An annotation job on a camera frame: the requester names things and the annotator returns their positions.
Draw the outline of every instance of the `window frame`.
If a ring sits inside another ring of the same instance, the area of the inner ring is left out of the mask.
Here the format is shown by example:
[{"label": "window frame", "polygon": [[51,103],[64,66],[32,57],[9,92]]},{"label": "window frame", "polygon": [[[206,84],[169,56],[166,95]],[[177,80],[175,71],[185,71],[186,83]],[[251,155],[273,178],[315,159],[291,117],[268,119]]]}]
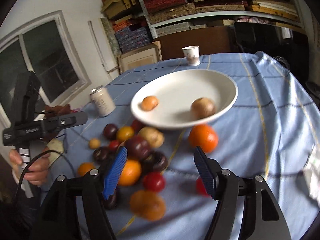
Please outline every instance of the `window frame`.
[{"label": "window frame", "polygon": [[[19,28],[13,30],[11,33],[6,35],[4,38],[0,40],[0,53],[5,50],[8,46],[13,44],[15,41],[19,40],[21,52],[29,71],[34,71],[31,65],[30,59],[28,57],[27,49],[24,43],[23,34],[40,26],[47,22],[54,20],[63,44],[63,47],[68,55],[70,63],[78,76],[79,80],[73,84],[71,87],[67,88],[61,95],[59,95],[54,101],[50,102],[47,95],[45,94],[42,87],[39,90],[39,94],[44,101],[44,103],[48,106],[56,106],[59,104],[65,104],[73,99],[76,95],[78,95],[84,88],[88,87],[91,84],[89,76],[87,75],[79,55],[76,51],[76,48],[73,44],[71,36],[68,32],[67,25],[64,21],[62,11],[55,11],[52,13],[48,13],[46,15],[37,17],[25,24],[21,25]],[[42,119],[44,117],[43,114],[40,114],[36,120]],[[0,103],[0,122],[5,127],[10,127],[11,122],[5,113],[1,103]]]}]

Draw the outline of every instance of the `checkered tablecloth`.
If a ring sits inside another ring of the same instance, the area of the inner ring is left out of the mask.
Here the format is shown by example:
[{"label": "checkered tablecloth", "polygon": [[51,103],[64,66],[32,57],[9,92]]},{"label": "checkered tablecloth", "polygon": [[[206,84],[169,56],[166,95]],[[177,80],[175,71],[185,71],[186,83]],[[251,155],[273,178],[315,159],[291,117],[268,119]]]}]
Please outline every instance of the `checkered tablecloth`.
[{"label": "checkered tablecloth", "polygon": [[[200,65],[192,67],[185,59],[172,59],[121,74],[107,85],[116,109],[109,116],[99,118],[94,106],[88,104],[83,108],[89,116],[87,123],[64,131],[66,156],[75,169],[83,162],[92,162],[88,140],[97,137],[102,145],[108,145],[101,134],[107,123],[119,127],[130,125],[133,121],[131,99],[148,82],[186,69],[223,72],[235,80],[239,95],[234,106],[211,123],[219,135],[219,145],[209,157],[238,176],[252,178],[263,174],[280,204],[292,239],[300,239],[319,212],[316,202],[308,197],[301,172],[313,144],[319,146],[319,110],[293,75],[262,52],[204,55],[200,61]],[[196,194],[198,173],[187,142],[189,131],[164,132],[165,143],[160,150],[171,160],[164,173],[167,186],[160,193],[167,205],[165,217],[157,222],[132,217],[129,198],[141,185],[122,187],[121,204],[108,212],[118,239],[204,239],[217,201]],[[51,168],[52,178],[60,174],[72,177],[70,168],[61,158]],[[231,240],[239,235],[242,197],[238,206]],[[81,205],[79,220],[85,232]]]}]

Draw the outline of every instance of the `potato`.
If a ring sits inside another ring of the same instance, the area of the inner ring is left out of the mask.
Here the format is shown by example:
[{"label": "potato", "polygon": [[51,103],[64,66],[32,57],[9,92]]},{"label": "potato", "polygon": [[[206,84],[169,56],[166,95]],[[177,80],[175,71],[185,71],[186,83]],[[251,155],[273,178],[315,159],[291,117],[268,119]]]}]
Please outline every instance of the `potato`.
[{"label": "potato", "polygon": [[191,112],[196,119],[203,119],[216,113],[215,103],[209,98],[198,98],[191,105]]},{"label": "potato", "polygon": [[143,137],[152,148],[159,148],[164,142],[163,133],[153,127],[144,127],[138,134]]}]

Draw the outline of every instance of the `metal screw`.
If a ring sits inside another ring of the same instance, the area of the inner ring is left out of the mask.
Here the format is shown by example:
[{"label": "metal screw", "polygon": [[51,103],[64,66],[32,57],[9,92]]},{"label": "metal screw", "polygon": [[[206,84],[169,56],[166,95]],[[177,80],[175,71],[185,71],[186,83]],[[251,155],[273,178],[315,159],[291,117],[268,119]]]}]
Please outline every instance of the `metal screw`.
[{"label": "metal screw", "polygon": [[90,173],[90,175],[92,175],[92,176],[95,176],[95,175],[97,175],[98,174],[98,170],[97,169],[93,169],[93,170],[91,170],[89,173]]},{"label": "metal screw", "polygon": [[256,176],[256,181],[258,181],[258,182],[263,182],[263,177],[260,176],[260,175],[257,175],[257,176]]},{"label": "metal screw", "polygon": [[58,177],[57,177],[57,181],[64,181],[64,179],[65,179],[66,177],[64,176],[64,175],[59,175]]},{"label": "metal screw", "polygon": [[221,173],[222,173],[223,175],[225,175],[225,176],[229,176],[229,175],[231,174],[231,172],[230,172],[229,170],[227,170],[227,169],[223,169],[223,170],[221,171]]}]

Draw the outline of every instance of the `window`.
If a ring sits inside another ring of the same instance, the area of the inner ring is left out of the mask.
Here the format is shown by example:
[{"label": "window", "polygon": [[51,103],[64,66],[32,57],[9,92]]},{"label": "window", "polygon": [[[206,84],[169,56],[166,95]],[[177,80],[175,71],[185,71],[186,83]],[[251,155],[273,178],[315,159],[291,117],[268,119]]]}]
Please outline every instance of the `window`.
[{"label": "window", "polygon": [[67,103],[89,85],[60,11],[26,23],[0,41],[0,112],[6,126],[17,75],[25,71],[34,71],[40,80],[37,112]]}]

